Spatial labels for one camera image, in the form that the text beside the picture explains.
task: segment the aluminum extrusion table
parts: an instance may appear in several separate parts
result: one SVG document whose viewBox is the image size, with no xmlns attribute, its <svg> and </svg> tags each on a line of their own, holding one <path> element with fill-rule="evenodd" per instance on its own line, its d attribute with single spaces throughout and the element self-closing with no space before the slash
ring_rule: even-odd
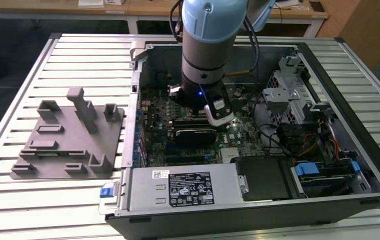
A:
<svg viewBox="0 0 380 240">
<path fill-rule="evenodd" d="M 0 122 L 0 240 L 122 239 L 98 214 L 100 187 L 108 180 L 13 180 L 10 168 L 36 125 L 41 100 L 69 106 L 68 87 L 84 87 L 93 105 L 128 111 L 133 41 L 173 41 L 161 35 L 52 34 Z M 237 42 L 246 42 L 238 37 Z M 380 82 L 345 43 L 331 38 L 260 37 L 262 42 L 305 42 L 380 146 Z M 114 167 L 121 163 L 121 131 Z M 380 239 L 380 209 L 337 223 L 209 235 L 205 239 Z"/>
</svg>

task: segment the robot arm end effector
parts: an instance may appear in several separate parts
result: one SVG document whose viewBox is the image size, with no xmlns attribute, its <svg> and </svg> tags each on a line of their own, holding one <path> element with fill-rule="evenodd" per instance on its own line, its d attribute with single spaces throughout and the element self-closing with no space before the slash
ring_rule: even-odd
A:
<svg viewBox="0 0 380 240">
<path fill-rule="evenodd" d="M 275 0 L 180 1 L 181 85 L 178 89 L 170 87 L 169 96 L 180 105 L 193 110 L 204 109 L 210 125 L 220 126 L 234 118 L 222 77 L 226 75 L 225 65 L 232 55 L 236 34 L 245 19 L 252 19 L 250 24 L 261 30 Z"/>
</svg>

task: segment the sticker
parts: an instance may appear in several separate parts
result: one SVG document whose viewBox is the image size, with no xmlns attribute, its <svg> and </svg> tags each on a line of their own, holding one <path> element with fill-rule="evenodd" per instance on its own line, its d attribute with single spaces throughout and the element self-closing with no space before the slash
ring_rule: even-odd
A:
<svg viewBox="0 0 380 240">
<path fill-rule="evenodd" d="M 124 14 L 125 11 L 105 11 L 106 14 Z"/>
<path fill-rule="evenodd" d="M 312 15 L 313 19 L 327 19 L 328 17 L 325 15 Z"/>
<path fill-rule="evenodd" d="M 153 179 L 166 179 L 169 175 L 169 170 L 154 170 L 152 171 L 152 178 Z"/>
<path fill-rule="evenodd" d="M 210 173 L 208 171 L 169 174 L 168 176 L 170 207 L 214 204 Z"/>
</svg>

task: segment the blue latch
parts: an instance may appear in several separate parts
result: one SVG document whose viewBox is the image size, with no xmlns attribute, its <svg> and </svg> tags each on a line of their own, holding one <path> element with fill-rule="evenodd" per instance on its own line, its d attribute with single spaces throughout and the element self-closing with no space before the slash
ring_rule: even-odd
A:
<svg viewBox="0 0 380 240">
<path fill-rule="evenodd" d="M 112 198 L 112 197 L 114 197 L 113 191 L 114 191 L 113 187 L 104 187 L 104 188 L 101 188 L 101 191 L 98 193 L 98 197 L 100 198 Z"/>
<path fill-rule="evenodd" d="M 295 166 L 295 172 L 297 176 L 307 174 L 319 174 L 319 169 L 316 163 L 304 162 Z"/>
<path fill-rule="evenodd" d="M 361 167 L 359 166 L 359 163 L 356 161 L 351 161 L 351 166 L 355 170 L 355 173 L 359 173 L 361 171 Z"/>
</svg>

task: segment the wooden desk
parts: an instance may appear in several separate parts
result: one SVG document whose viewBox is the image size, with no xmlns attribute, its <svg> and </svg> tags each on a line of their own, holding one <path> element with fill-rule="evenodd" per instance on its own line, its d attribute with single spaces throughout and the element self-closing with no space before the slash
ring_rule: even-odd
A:
<svg viewBox="0 0 380 240">
<path fill-rule="evenodd" d="M 125 20 L 130 34 L 138 34 L 137 21 L 168 21 L 176 0 L 126 0 L 124 5 L 78 9 L 78 0 L 0 0 L 0 19 Z M 273 9 L 268 23 L 304 24 L 304 37 L 315 37 L 329 17 L 312 10 Z"/>
<path fill-rule="evenodd" d="M 176 2 L 177 0 L 129 0 L 126 14 L 132 32 L 138 31 L 137 21 L 168 21 L 169 11 Z M 266 23 L 308 25 L 304 37 L 313 38 L 329 14 L 313 11 L 308 0 L 303 1 L 301 7 L 309 10 L 299 10 L 295 7 L 285 7 L 283 10 L 273 9 Z"/>
</svg>

